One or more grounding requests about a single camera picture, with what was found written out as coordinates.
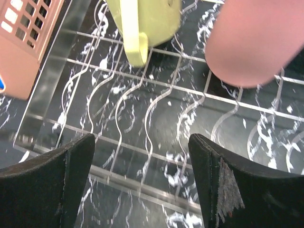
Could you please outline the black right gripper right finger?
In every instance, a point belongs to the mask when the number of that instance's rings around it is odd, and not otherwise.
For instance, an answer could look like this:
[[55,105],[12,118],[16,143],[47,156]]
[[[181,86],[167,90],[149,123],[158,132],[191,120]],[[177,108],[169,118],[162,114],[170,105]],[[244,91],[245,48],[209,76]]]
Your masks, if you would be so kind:
[[303,227],[302,175],[250,161],[198,133],[188,148],[205,227]]

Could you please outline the yellow-green mug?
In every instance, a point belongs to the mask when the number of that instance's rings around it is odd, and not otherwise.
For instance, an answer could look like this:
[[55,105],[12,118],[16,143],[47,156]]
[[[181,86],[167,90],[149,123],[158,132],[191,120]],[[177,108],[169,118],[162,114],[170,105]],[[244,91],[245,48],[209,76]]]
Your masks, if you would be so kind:
[[149,48],[170,40],[179,29],[181,0],[108,0],[106,3],[133,67],[146,65]]

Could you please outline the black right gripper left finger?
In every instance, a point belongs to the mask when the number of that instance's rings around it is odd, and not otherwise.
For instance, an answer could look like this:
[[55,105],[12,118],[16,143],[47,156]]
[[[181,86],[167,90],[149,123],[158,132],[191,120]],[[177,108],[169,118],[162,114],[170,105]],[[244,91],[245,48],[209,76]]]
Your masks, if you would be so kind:
[[95,153],[88,133],[0,170],[2,228],[72,228]]

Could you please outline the dusty pink tumbler cup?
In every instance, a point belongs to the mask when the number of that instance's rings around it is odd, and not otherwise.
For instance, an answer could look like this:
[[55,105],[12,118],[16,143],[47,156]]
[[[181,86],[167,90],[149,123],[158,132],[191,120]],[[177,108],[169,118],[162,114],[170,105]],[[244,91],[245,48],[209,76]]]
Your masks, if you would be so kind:
[[271,81],[304,47],[301,0],[227,0],[205,47],[210,70],[232,86]]

